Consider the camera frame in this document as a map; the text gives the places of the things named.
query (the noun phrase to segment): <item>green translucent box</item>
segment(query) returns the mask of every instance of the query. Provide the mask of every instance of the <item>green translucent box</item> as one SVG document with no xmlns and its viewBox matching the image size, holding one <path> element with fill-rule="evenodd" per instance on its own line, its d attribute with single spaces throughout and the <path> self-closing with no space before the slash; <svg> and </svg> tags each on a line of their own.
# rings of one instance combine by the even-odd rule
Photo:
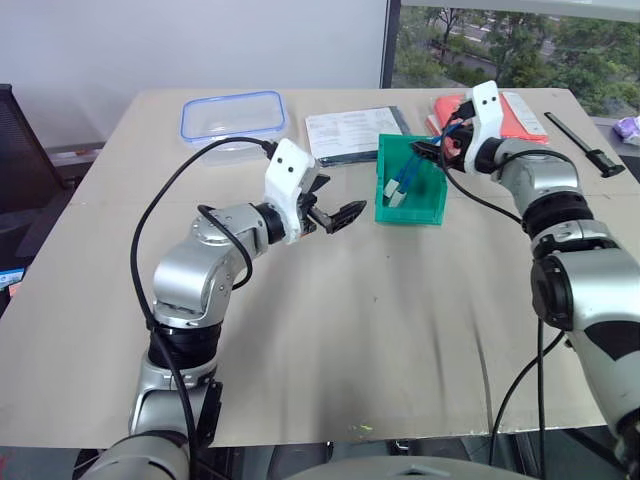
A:
<svg viewBox="0 0 640 480">
<path fill-rule="evenodd" d="M 402 204 L 388 207 L 383 191 L 387 182 L 400 172 L 413 155 L 410 144 L 425 137 L 380 135 L 376 184 L 376 222 L 413 225 L 441 225 L 447 201 L 447 178 L 429 160 L 421 160 L 420 169 L 407 190 Z"/>
</svg>

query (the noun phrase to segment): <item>beige table surface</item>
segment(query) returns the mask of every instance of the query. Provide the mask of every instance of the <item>beige table surface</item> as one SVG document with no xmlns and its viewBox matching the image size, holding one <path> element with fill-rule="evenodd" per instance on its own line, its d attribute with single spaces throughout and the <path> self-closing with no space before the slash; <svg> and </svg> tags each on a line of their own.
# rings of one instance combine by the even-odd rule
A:
<svg viewBox="0 0 640 480">
<path fill-rule="evenodd" d="M 566 90 L 519 90 L 551 145 L 571 156 L 597 218 L 640 258 L 640 187 L 603 180 L 542 115 L 551 110 L 618 160 Z M 192 152 L 178 136 L 182 105 L 220 90 L 141 94 L 47 239 L 0 319 L 0 444 L 107 447 L 127 420 L 147 345 L 128 267 L 146 203 Z M 287 90 L 289 136 L 308 146 L 310 114 L 398 105 L 413 133 L 442 90 Z M 258 202 L 265 160 L 195 164 L 143 233 L 146 291 L 198 202 Z M 373 221 L 375 166 L 327 171 L 320 205 L 369 206 L 348 229 L 275 245 L 234 293 L 224 323 L 216 445 L 433 437 L 487 432 L 502 396 L 535 354 L 528 238 L 509 220 L 449 188 L 442 227 Z M 513 209 L 506 190 L 464 176 L 472 191 Z M 555 332 L 548 328 L 547 341 Z M 577 357 L 547 356 L 551 427 L 602 423 Z M 537 427 L 535 375 L 513 396 L 504 431 Z"/>
</svg>

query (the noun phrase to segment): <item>paper document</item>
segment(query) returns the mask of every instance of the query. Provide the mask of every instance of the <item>paper document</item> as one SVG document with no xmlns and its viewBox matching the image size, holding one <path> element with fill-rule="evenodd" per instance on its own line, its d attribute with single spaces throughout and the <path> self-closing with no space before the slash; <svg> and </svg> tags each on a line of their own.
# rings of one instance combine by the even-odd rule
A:
<svg viewBox="0 0 640 480">
<path fill-rule="evenodd" d="M 402 135 L 389 107 L 312 115 L 305 122 L 315 158 L 377 151 L 379 134 Z"/>
</svg>

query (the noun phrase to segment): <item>window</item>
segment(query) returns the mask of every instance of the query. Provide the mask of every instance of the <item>window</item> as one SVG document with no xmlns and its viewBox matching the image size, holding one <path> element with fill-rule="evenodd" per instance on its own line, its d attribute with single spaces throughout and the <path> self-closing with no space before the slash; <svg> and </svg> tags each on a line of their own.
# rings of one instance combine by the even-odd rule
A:
<svg viewBox="0 0 640 480">
<path fill-rule="evenodd" d="M 391 87 L 494 79 L 500 87 L 568 88 L 590 115 L 640 110 L 637 23 L 403 5 L 395 40 Z"/>
</svg>

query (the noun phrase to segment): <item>robotic arm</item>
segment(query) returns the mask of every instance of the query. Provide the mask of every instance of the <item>robotic arm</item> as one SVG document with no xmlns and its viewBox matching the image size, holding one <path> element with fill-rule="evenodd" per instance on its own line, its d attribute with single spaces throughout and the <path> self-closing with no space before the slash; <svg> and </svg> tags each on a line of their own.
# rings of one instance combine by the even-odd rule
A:
<svg viewBox="0 0 640 480">
<path fill-rule="evenodd" d="M 534 310 L 566 332 L 618 439 L 615 453 L 631 478 L 638 478 L 640 265 L 594 219 L 573 163 L 537 144 L 499 139 L 502 111 L 496 98 L 494 82 L 467 94 L 463 106 L 475 113 L 473 129 L 451 134 L 460 147 L 453 165 L 489 173 L 513 195 L 531 238 Z"/>
<path fill-rule="evenodd" d="M 315 231 L 314 221 L 335 233 L 366 205 L 352 202 L 334 215 L 320 210 L 314 192 L 329 180 L 318 174 L 311 155 L 281 141 L 265 175 L 264 203 L 220 210 L 199 206 L 187 238 L 156 268 L 153 314 L 187 388 L 199 444 L 208 445 L 215 433 L 222 393 L 222 384 L 215 381 L 218 340 L 231 292 L 250 277 L 251 261 L 273 243 L 291 244 Z M 245 279 L 234 285 L 245 269 Z M 129 431 L 131 436 L 107 450 L 84 479 L 188 478 L 184 411 L 153 335 L 142 357 Z"/>
</svg>

